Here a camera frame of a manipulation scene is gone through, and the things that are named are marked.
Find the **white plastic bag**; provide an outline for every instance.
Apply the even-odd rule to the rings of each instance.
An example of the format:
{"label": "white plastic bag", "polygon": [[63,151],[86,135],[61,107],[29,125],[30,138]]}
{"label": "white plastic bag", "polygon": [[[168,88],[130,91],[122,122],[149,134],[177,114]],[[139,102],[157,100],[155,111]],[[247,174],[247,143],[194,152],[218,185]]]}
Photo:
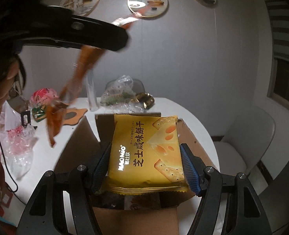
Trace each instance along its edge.
{"label": "white plastic bag", "polygon": [[110,106],[118,103],[128,103],[136,95],[132,90],[133,85],[134,81],[130,76],[119,77],[102,94],[101,105]]}
{"label": "white plastic bag", "polygon": [[11,174],[20,179],[31,168],[34,153],[32,151],[37,138],[35,129],[28,124],[21,126],[20,114],[5,102],[0,115],[0,142]]}

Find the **transparent cylinder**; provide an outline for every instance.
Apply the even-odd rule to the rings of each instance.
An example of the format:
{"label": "transparent cylinder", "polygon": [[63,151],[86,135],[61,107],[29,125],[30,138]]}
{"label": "transparent cylinder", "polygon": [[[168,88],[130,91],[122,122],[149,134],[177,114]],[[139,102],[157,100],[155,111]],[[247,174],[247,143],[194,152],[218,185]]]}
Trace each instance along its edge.
{"label": "transparent cylinder", "polygon": [[93,70],[89,70],[86,75],[86,90],[89,102],[89,109],[90,111],[96,111],[99,109],[96,91],[93,85]]}

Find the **dark baseboard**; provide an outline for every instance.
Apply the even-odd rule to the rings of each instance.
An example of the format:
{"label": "dark baseboard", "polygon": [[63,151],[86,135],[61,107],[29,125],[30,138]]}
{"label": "dark baseboard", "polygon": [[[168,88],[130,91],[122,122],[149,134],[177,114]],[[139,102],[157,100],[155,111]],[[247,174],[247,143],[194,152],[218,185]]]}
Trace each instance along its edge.
{"label": "dark baseboard", "polygon": [[271,174],[269,173],[269,171],[267,170],[267,168],[265,167],[264,163],[261,160],[257,163],[257,167],[260,170],[260,172],[262,173],[262,176],[264,177],[266,183],[268,185],[270,183],[272,183],[273,178],[272,178]]}
{"label": "dark baseboard", "polygon": [[211,136],[212,141],[221,141],[224,136]]}

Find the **silver bolt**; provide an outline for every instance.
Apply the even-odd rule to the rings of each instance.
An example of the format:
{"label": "silver bolt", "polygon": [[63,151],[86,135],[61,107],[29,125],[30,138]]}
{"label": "silver bolt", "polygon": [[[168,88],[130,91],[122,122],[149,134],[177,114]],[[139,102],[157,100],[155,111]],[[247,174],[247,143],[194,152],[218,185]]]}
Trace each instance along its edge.
{"label": "silver bolt", "polygon": [[212,166],[207,166],[205,168],[205,170],[208,172],[208,173],[212,173],[214,171],[214,168]]}
{"label": "silver bolt", "polygon": [[48,170],[48,171],[45,172],[45,176],[46,177],[51,177],[52,174],[53,174],[52,170]]}
{"label": "silver bolt", "polygon": [[241,179],[245,179],[247,176],[246,176],[246,174],[240,172],[240,173],[238,173],[238,177]]}
{"label": "silver bolt", "polygon": [[85,27],[84,24],[81,22],[73,22],[71,25],[71,28],[75,30],[82,30],[84,27]]}
{"label": "silver bolt", "polygon": [[78,169],[79,171],[83,171],[85,168],[86,168],[86,166],[83,165],[83,164],[81,164],[81,165],[79,165],[79,166],[77,167],[77,169]]}

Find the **chair backrest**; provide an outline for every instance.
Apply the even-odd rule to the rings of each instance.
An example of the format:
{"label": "chair backrest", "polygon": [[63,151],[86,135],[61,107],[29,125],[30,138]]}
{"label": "chair backrest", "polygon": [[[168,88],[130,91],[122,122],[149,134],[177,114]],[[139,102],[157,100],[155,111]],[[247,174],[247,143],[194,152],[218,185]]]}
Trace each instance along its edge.
{"label": "chair backrest", "polygon": [[253,106],[236,118],[222,141],[231,144],[247,165],[246,172],[262,158],[275,134],[274,119]]}
{"label": "chair backrest", "polygon": [[[113,83],[114,81],[115,81],[115,80],[109,81],[109,82],[106,84],[105,89],[107,89],[107,87],[108,87],[111,83]],[[141,81],[141,80],[138,80],[138,79],[133,79],[133,81],[134,81],[134,86],[133,86],[133,89],[132,89],[132,90],[133,90],[136,94],[138,94],[138,93],[145,93],[145,87],[144,87],[142,81]]]}

